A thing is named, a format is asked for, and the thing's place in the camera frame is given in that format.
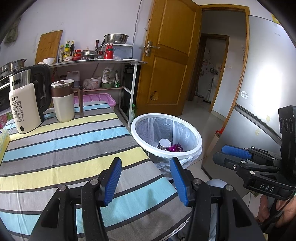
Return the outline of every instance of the white bucket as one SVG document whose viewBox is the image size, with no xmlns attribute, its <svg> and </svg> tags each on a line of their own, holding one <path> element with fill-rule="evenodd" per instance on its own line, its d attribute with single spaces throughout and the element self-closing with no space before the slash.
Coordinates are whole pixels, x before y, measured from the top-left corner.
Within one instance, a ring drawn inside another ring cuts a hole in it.
<svg viewBox="0 0 296 241">
<path fill-rule="evenodd" d="M 191 124 L 175 116 L 159 113 L 141 115 L 132 122 L 131 134 L 168 179 L 171 179 L 172 157 L 178 157 L 182 167 L 186 168 L 202 152 L 202 138 L 199 132 Z M 179 143 L 184 152 L 158 149 L 158 142 L 162 138 L 170 140 L 172 145 Z"/>
</svg>

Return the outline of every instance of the pitcher lid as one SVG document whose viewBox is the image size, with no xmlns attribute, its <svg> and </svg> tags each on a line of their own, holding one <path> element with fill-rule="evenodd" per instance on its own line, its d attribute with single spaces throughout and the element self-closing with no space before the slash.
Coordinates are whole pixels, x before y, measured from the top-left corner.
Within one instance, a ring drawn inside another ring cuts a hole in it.
<svg viewBox="0 0 296 241">
<path fill-rule="evenodd" d="M 51 83 L 52 88 L 62 88 L 66 86 L 70 86 L 74 83 L 74 80 L 59 80 Z"/>
</svg>

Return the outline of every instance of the white kettle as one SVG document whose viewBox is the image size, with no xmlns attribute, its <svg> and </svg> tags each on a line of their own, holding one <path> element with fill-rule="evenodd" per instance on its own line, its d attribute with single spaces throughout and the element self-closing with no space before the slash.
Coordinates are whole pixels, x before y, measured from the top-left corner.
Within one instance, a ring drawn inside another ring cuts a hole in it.
<svg viewBox="0 0 296 241">
<path fill-rule="evenodd" d="M 51 102 L 50 69 L 47 64 L 22 68 L 9 77 L 10 107 L 17 131 L 21 134 L 37 128 Z"/>
</svg>

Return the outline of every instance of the plastic storage box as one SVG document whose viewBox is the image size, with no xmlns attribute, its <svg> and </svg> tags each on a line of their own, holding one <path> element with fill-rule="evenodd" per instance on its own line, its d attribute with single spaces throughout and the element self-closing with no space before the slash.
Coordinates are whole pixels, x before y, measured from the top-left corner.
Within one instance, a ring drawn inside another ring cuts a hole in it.
<svg viewBox="0 0 296 241">
<path fill-rule="evenodd" d="M 116 105 L 116 101 L 112 98 L 108 93 L 100 93 L 100 94 L 92 94 L 92 95 L 84 95 L 83 102 L 91 102 L 91 101 L 106 101 L 109 106 L 114 109 Z M 74 104 L 78 104 L 78 96 L 74 96 Z"/>
<path fill-rule="evenodd" d="M 113 58 L 117 56 L 119 59 L 130 58 L 131 49 L 133 48 L 130 44 L 113 44 Z"/>
</svg>

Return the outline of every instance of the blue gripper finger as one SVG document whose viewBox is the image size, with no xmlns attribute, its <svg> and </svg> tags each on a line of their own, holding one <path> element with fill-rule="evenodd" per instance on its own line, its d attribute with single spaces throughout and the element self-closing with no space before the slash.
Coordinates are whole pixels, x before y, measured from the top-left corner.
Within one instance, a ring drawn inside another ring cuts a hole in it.
<svg viewBox="0 0 296 241">
<path fill-rule="evenodd" d="M 112 201 L 118 180 L 122 171 L 122 162 L 119 157 L 115 157 L 101 182 L 101 190 L 104 192 L 103 202 L 107 206 Z"/>
<path fill-rule="evenodd" d="M 188 180 L 188 177 L 186 176 L 184 169 L 182 168 L 177 157 L 173 157 L 170 160 L 170 171 L 172 173 L 180 201 L 184 203 L 186 207 L 188 207 L 191 182 Z"/>
<path fill-rule="evenodd" d="M 225 145 L 224 147 L 222 147 L 221 152 L 242 159 L 250 159 L 252 157 L 248 150 L 229 145 Z"/>
</svg>

